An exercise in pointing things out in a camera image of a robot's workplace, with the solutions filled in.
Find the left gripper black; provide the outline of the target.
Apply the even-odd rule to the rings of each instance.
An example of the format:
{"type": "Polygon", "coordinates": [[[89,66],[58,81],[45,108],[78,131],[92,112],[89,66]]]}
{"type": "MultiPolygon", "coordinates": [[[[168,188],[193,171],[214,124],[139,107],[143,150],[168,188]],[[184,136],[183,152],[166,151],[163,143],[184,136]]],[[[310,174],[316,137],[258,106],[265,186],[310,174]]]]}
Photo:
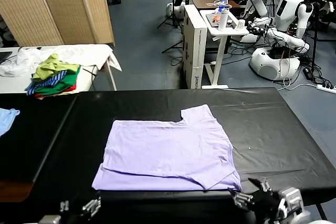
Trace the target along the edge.
{"type": "MultiPolygon", "coordinates": [[[[72,214],[65,213],[61,216],[62,224],[86,224],[91,220],[91,215],[95,215],[101,208],[101,197],[92,199],[82,207],[82,213],[72,214]]],[[[69,201],[60,202],[60,212],[67,212],[69,210],[69,201]]]]}

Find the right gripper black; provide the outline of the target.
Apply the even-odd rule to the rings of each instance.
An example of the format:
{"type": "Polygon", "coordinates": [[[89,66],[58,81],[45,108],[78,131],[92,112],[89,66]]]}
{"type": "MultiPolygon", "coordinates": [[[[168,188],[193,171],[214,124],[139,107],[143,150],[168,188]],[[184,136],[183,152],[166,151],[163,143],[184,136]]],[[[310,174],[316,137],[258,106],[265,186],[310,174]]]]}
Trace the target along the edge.
{"type": "Polygon", "coordinates": [[[272,192],[267,181],[260,181],[255,178],[248,179],[259,190],[251,194],[233,192],[233,201],[237,207],[249,207],[255,213],[256,220],[279,220],[280,198],[272,192]]]}

